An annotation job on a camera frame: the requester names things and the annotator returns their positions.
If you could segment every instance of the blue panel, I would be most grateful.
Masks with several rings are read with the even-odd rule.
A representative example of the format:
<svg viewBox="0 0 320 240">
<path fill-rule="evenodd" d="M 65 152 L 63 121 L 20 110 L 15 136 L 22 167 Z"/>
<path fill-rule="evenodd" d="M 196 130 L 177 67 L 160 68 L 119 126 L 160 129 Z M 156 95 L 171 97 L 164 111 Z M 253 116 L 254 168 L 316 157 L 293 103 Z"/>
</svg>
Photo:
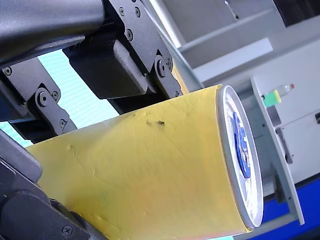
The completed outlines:
<svg viewBox="0 0 320 240">
<path fill-rule="evenodd" d="M 320 225 L 320 179 L 297 190 L 305 224 L 300 226 L 298 221 L 252 238 L 253 240 L 281 240 L 302 234 Z M 264 204 L 264 221 L 269 221 L 288 213 L 286 204 L 270 201 Z"/>
</svg>

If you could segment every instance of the yellow paper cup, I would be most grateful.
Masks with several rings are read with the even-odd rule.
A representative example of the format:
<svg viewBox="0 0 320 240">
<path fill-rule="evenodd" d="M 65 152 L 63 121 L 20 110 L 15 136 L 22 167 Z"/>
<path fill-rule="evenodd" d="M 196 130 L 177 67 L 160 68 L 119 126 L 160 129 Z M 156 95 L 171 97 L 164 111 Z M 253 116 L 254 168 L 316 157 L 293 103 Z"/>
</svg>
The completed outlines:
<svg viewBox="0 0 320 240">
<path fill-rule="evenodd" d="M 255 143 L 230 86 L 160 102 L 28 150 L 43 167 L 44 192 L 110 240 L 215 238 L 261 224 Z"/>
</svg>

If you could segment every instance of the yellow cylinder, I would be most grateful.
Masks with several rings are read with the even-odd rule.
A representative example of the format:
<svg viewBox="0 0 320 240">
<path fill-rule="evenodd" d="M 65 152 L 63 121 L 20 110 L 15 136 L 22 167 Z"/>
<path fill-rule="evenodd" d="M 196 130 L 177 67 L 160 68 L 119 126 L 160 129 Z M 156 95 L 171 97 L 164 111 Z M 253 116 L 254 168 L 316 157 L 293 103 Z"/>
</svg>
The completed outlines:
<svg viewBox="0 0 320 240">
<path fill-rule="evenodd" d="M 43 167 L 40 187 L 110 240 L 198 240 L 249 232 L 225 162 L 219 88 L 28 147 Z"/>
</svg>

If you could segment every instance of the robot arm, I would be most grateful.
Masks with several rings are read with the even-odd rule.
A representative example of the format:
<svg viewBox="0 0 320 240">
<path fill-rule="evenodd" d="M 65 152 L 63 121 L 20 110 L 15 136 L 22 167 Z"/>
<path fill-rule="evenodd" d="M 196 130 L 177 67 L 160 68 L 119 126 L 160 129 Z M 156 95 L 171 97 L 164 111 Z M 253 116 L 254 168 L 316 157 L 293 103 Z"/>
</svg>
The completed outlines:
<svg viewBox="0 0 320 240">
<path fill-rule="evenodd" d="M 182 95 L 170 53 L 139 0 L 10 0 L 0 16 L 0 121 L 33 143 L 77 129 L 34 58 L 41 54 L 63 49 L 95 95 L 120 114 Z M 105 240 L 43 193 L 41 173 L 0 130 L 0 239 Z"/>
</svg>

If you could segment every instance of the white rim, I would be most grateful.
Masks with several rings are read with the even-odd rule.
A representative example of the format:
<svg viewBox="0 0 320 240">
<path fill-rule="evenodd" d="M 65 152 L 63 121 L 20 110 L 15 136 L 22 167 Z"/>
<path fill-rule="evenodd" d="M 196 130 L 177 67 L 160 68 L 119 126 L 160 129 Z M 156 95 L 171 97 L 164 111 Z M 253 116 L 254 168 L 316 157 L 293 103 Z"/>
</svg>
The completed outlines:
<svg viewBox="0 0 320 240">
<path fill-rule="evenodd" d="M 257 228 L 262 222 L 263 190 L 257 150 L 250 124 L 242 103 L 231 86 L 219 90 L 217 101 L 219 127 L 222 146 L 233 193 L 244 224 L 248 228 Z M 233 112 L 244 128 L 248 149 L 250 177 L 245 178 L 236 153 Z"/>
</svg>

